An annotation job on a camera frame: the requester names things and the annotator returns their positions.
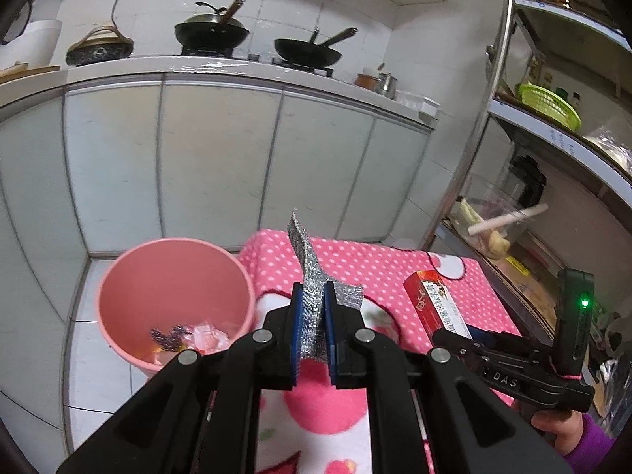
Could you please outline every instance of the metal screw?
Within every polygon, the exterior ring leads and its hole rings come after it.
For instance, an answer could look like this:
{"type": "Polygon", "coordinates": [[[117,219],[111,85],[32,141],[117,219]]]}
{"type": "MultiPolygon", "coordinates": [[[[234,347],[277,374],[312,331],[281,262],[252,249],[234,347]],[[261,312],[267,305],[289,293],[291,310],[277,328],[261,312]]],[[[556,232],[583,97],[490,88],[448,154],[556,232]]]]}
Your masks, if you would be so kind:
{"type": "Polygon", "coordinates": [[[270,330],[266,330],[265,328],[261,328],[256,330],[252,334],[252,339],[259,344],[265,344],[270,342],[273,339],[273,333],[270,330]]]}
{"type": "Polygon", "coordinates": [[[439,363],[445,363],[450,359],[450,351],[444,348],[435,348],[431,351],[431,358],[439,363]]]}
{"type": "Polygon", "coordinates": [[[197,353],[192,350],[185,350],[178,354],[178,361],[182,365],[191,365],[197,361],[197,353]]]}
{"type": "Polygon", "coordinates": [[[361,330],[356,331],[356,338],[360,342],[370,342],[375,338],[375,332],[367,328],[362,328],[361,330]]]}

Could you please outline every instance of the countertop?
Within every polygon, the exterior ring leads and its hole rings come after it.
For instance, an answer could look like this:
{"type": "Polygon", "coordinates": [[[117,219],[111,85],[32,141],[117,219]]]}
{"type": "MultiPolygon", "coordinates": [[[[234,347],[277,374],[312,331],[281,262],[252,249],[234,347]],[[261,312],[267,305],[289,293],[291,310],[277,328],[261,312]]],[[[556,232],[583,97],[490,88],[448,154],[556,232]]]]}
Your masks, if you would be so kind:
{"type": "Polygon", "coordinates": [[[218,74],[275,81],[349,98],[350,100],[365,103],[422,123],[432,129],[437,124],[437,119],[432,118],[430,115],[410,109],[401,103],[380,96],[380,94],[340,80],[273,64],[262,64],[236,58],[201,56],[141,56],[124,58],[81,66],[81,68],[69,68],[20,78],[0,85],[0,107],[31,94],[68,84],[112,76],[147,73],[218,74]]]}

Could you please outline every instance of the pink trash bin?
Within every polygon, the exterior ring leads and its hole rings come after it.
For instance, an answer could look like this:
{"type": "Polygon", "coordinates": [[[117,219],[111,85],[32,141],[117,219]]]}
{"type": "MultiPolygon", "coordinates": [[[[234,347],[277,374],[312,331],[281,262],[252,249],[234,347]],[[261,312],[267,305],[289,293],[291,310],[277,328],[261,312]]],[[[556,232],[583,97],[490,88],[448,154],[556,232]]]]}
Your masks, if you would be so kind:
{"type": "Polygon", "coordinates": [[[103,337],[148,376],[160,370],[146,361],[156,348],[150,329],[208,321],[233,342],[250,331],[254,311],[255,291],[241,263],[196,239],[160,239],[127,251],[97,295],[103,337]]]}

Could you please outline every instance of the transparent plastic bag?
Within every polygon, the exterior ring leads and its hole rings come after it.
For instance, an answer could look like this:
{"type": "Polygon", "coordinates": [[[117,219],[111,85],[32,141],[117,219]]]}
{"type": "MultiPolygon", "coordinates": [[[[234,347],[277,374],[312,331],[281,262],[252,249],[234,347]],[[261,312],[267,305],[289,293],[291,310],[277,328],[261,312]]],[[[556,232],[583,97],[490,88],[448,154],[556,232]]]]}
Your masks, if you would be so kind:
{"type": "Polygon", "coordinates": [[[625,353],[612,367],[606,383],[606,413],[599,421],[601,428],[616,438],[632,414],[632,356],[625,353]]]}
{"type": "Polygon", "coordinates": [[[613,115],[583,138],[603,150],[624,171],[632,174],[632,123],[627,118],[613,115]]]}

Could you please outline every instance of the white bucket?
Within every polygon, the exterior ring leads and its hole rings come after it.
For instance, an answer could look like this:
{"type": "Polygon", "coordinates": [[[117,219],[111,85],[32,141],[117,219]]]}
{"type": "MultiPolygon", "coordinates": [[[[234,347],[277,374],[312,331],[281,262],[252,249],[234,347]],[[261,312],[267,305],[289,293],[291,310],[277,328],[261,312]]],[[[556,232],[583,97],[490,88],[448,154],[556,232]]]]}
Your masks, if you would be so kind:
{"type": "Polygon", "coordinates": [[[61,32],[61,21],[42,19],[26,25],[24,33],[0,47],[0,70],[16,62],[26,62],[29,69],[48,66],[61,32]]]}

